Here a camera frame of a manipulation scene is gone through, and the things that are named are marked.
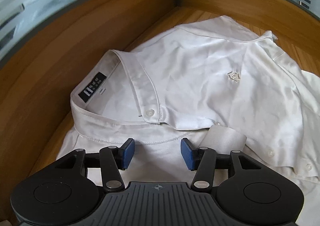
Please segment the beige satin shirt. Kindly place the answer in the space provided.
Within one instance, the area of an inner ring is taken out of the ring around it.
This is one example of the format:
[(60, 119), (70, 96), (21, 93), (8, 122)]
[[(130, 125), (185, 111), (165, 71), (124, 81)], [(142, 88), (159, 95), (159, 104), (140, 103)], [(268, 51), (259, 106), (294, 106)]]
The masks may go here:
[(221, 16), (178, 25), (131, 52), (109, 50), (71, 93), (59, 152), (135, 140), (124, 182), (187, 182), (181, 139), (239, 149), (296, 183), (297, 223), (319, 225), (319, 78), (273, 41)]

